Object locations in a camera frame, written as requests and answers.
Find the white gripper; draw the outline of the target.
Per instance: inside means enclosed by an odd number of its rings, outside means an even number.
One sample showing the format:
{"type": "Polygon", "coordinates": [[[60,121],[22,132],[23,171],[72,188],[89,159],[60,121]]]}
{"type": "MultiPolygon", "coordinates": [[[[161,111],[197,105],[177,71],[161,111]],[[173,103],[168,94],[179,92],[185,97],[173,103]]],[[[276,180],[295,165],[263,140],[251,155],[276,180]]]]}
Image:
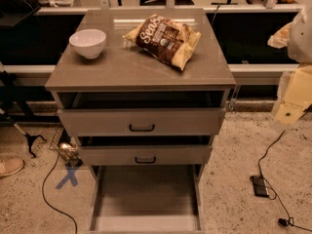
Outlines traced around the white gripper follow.
{"type": "MultiPolygon", "coordinates": [[[[277,49],[287,47],[291,25],[289,22],[271,35],[267,45],[277,49]]],[[[300,64],[296,70],[284,72],[277,97],[272,109],[271,126],[276,130],[286,130],[312,105],[312,65],[300,64]]]]}

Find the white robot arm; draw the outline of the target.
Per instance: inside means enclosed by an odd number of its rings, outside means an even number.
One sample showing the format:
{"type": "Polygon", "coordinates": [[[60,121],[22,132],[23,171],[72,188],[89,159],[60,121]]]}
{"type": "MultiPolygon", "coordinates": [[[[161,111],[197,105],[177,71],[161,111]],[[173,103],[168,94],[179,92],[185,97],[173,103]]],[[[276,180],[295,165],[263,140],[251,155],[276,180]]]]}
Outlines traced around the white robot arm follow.
{"type": "Polygon", "coordinates": [[[295,71],[281,76],[272,109],[275,122],[292,126],[312,105],[312,8],[302,9],[292,22],[271,35],[267,44],[286,47],[289,58],[298,63],[295,71]]]}

